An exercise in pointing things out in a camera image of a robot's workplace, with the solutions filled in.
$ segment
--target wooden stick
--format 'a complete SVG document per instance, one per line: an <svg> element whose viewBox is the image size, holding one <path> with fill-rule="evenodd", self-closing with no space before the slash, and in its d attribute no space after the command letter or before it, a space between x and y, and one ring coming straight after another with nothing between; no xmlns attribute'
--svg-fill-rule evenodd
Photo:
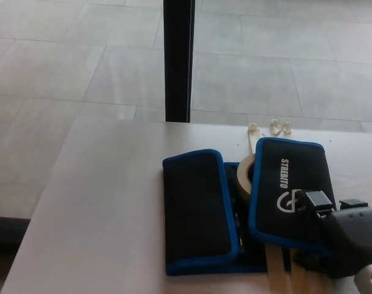
<svg viewBox="0 0 372 294"><path fill-rule="evenodd" d="M306 271L304 268L301 268L294 262L294 255L297 250L291 250L291 284L293 294L310 294L310 272Z"/></svg>
<svg viewBox="0 0 372 294"><path fill-rule="evenodd" d="M285 273L281 246L265 243L265 251L270 292L274 294L289 294L291 285Z"/></svg>

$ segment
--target tiled floor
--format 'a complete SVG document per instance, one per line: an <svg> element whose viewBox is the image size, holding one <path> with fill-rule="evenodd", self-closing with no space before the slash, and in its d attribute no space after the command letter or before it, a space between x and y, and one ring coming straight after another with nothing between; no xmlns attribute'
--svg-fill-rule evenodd
<svg viewBox="0 0 372 294"><path fill-rule="evenodd" d="M0 0L0 215L74 119L164 120L162 0ZM196 0L192 122L372 132L372 0Z"/></svg>

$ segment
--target tile grout line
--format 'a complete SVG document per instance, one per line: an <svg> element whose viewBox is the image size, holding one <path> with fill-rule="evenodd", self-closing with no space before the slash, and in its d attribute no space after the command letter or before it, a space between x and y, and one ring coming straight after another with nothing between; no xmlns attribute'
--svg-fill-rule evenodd
<svg viewBox="0 0 372 294"><path fill-rule="evenodd" d="M85 8L85 6L86 6L86 4L83 4L83 5L81 6L80 11L79 11L78 14L76 15L75 19L72 21L72 24L71 24L70 27L68 28L68 30L67 30L67 32L65 33L65 35L63 36L63 38L61 38L62 41L65 41L65 42L66 42L66 38L67 38L67 36L69 35L70 30L71 30L71 29L73 28L73 26L75 25L75 23L76 23L78 17L80 16L80 14L81 14L81 12L83 11L83 9Z"/></svg>
<svg viewBox="0 0 372 294"><path fill-rule="evenodd" d="M3 139L5 138L5 135L6 135L7 132L10 130L12 123L15 121L17 115L19 114L19 112L20 112L21 109L23 108L23 105L24 105L24 104L26 103L26 101L27 101L27 98L22 98L22 97L20 97L19 99L22 99L23 101L21 102L21 105L20 105L18 111L16 111L15 115L14 115L13 118L10 120L10 123L9 123L8 127L6 128L4 134L2 135L2 137L1 137L1 139L0 139L0 145L1 145L2 141L3 141Z"/></svg>
<svg viewBox="0 0 372 294"><path fill-rule="evenodd" d="M92 80L94 79L94 76L95 76L95 74L96 74L96 70L98 69L100 62L102 61L103 56L105 55L106 50L107 50L107 46L104 47L104 49L103 49L103 51L102 51L102 54L100 55L100 58L99 58L99 60L98 60L98 64L95 66L95 70L94 70L94 72L92 73L92 77L91 77L91 79L89 80L89 83L88 83L88 85L87 85L87 88L86 88L86 90L84 91L83 97L81 98L80 102L86 102L86 94L87 94L87 92L88 92L89 86L91 85Z"/></svg>
<svg viewBox="0 0 372 294"><path fill-rule="evenodd" d="M318 21L318 23L319 23L319 26L321 27L321 29L322 29L322 31L323 31L325 37L326 37L326 41L327 41L327 43L329 44L329 48L330 48L330 51L332 52L332 55L333 55L334 61L337 61L337 57L335 56L335 53L334 53L334 50L333 50L332 44L330 43L329 37L328 37L327 32L326 32L326 30L325 30L325 27L324 27L324 25L323 25L323 23L322 23L322 20Z"/></svg>
<svg viewBox="0 0 372 294"><path fill-rule="evenodd" d="M164 16L163 16L163 13L164 13L163 11L160 12L160 18L159 18L159 22L158 22L158 24L157 24L156 34L155 34L155 37L154 37L154 43L152 44L152 48L151 48L151 49L154 49L154 47L155 47L157 34L159 33L160 22L161 22L161 20L162 20L162 17L164 17Z"/></svg>
<svg viewBox="0 0 372 294"><path fill-rule="evenodd" d="M295 85L296 94L297 94L297 101L298 101L299 107L300 107L300 113L302 114L302 117L304 117L302 103L300 102L299 90L297 89L295 73L294 73L294 68L292 66L291 58L289 59L289 66L291 67L292 79L294 80L294 85Z"/></svg>
<svg viewBox="0 0 372 294"><path fill-rule="evenodd" d="M244 45L244 38L243 38L243 17L240 16L240 36L242 38L242 56L245 56L245 45Z"/></svg>
<svg viewBox="0 0 372 294"><path fill-rule="evenodd" d="M3 54L0 56L0 61L1 59L7 54L7 52L16 44L16 41L17 39L9 39L9 40L13 40L12 43L9 45L8 49L5 50L5 52L3 52Z"/></svg>

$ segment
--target blue trim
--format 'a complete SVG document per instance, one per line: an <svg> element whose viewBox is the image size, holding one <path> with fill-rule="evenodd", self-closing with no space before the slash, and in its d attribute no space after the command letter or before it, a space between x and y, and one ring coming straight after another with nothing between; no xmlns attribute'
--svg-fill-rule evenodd
<svg viewBox="0 0 372 294"><path fill-rule="evenodd" d="M175 272L178 272L186 268L191 268L191 267L212 266L212 265L220 265L223 263L229 263L233 261L239 253L239 244L238 244L238 239L237 239L237 232L236 232L235 220L234 220L234 215L233 215L233 209L231 205L231 199L229 197L228 183L227 183L226 173L224 169L223 157L221 156L220 152L213 150L213 149L192 151L189 153L184 153L184 154L180 154L177 156L166 158L165 160L163 160L163 165L167 164L168 162L178 160L184 157L198 156L202 154L212 154L216 156L217 158L217 165L218 165L218 171L219 171L220 183L221 183L221 192L223 194L223 203L224 203L224 209L225 209L225 214L227 218L229 238L231 240L231 250L225 255L177 260L176 262L172 262L171 264L166 266L166 273L168 275L172 275Z"/></svg>
<svg viewBox="0 0 372 294"><path fill-rule="evenodd" d="M331 254L331 251L328 250L325 246L322 245L315 245L303 241L296 241L292 239L282 238L278 236L269 235L266 233L261 233L257 230L255 222L256 222L256 210L257 210L257 198L258 198L258 192L259 192L259 178L261 176L261 161L262 161L262 147L265 141L272 140L272 141L283 141L287 143L292 144L298 144L298 145L307 145L307 146L313 146L319 149L322 149L324 151L324 148L322 145L318 143L313 142L301 142L301 141L295 141L295 140L289 140L284 138L272 138L272 137L265 137L260 138L256 145L256 159L255 159L255 168L254 168L254 176L253 176L253 188L251 191L251 202L250 202L250 213L248 217L248 229L250 230L251 234L258 240L261 240L263 242L270 242L279 244L283 247L288 248L296 248L303 251L313 251L313 252L319 252L321 254Z"/></svg>
<svg viewBox="0 0 372 294"><path fill-rule="evenodd" d="M224 165L229 165L230 167L238 167L240 162L225 162Z"/></svg>

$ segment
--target wooden craft stick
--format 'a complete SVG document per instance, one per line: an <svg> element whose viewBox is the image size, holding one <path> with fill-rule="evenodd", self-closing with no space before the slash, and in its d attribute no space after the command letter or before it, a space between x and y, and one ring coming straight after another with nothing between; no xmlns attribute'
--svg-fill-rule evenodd
<svg viewBox="0 0 372 294"><path fill-rule="evenodd" d="M311 273L294 262L297 250L291 250L291 284L293 294L311 294Z"/></svg>
<svg viewBox="0 0 372 294"><path fill-rule="evenodd" d="M333 294L333 281L325 274L312 272L313 293Z"/></svg>
<svg viewBox="0 0 372 294"><path fill-rule="evenodd" d="M270 293L290 294L291 285L285 273L281 246L265 243L265 251Z"/></svg>

